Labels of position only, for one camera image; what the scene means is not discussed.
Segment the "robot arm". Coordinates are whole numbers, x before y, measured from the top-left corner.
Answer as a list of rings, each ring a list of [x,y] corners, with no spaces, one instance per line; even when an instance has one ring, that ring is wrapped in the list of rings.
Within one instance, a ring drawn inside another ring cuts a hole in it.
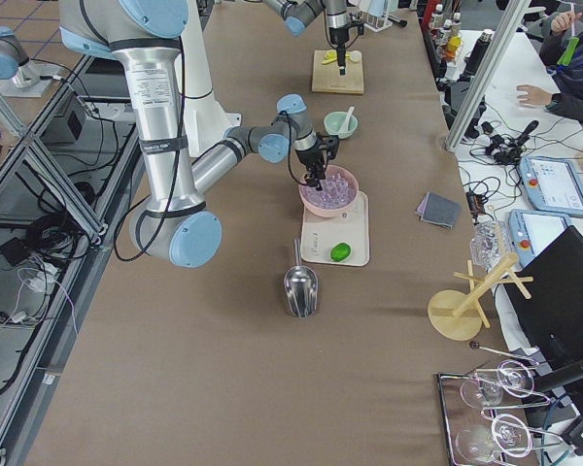
[[[301,96],[277,103],[267,126],[230,128],[196,160],[189,157],[184,120],[184,73],[191,66],[187,32],[199,31],[196,10],[186,1],[61,1],[63,44],[85,55],[114,59],[125,74],[151,197],[136,209],[129,234],[140,253],[176,266],[210,261],[223,236],[206,208],[205,192],[256,153],[278,163],[291,152],[306,168],[304,180],[320,189],[339,139],[315,131]]]
[[[348,12],[346,0],[297,1],[265,0],[264,4],[276,12],[293,36],[302,34],[320,15],[324,15],[326,39],[336,51],[340,76],[346,75],[346,52],[354,41],[350,41],[350,31],[357,30],[357,36],[364,34],[364,22]]]

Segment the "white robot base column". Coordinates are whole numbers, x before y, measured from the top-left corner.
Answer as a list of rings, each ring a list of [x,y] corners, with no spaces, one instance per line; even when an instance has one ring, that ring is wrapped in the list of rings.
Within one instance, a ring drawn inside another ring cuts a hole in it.
[[[203,40],[197,2],[189,0],[189,21],[182,33],[185,66],[175,61],[178,88],[183,87],[184,127],[189,156],[198,157],[221,140],[227,130],[241,124],[241,115],[227,113],[216,99]]]

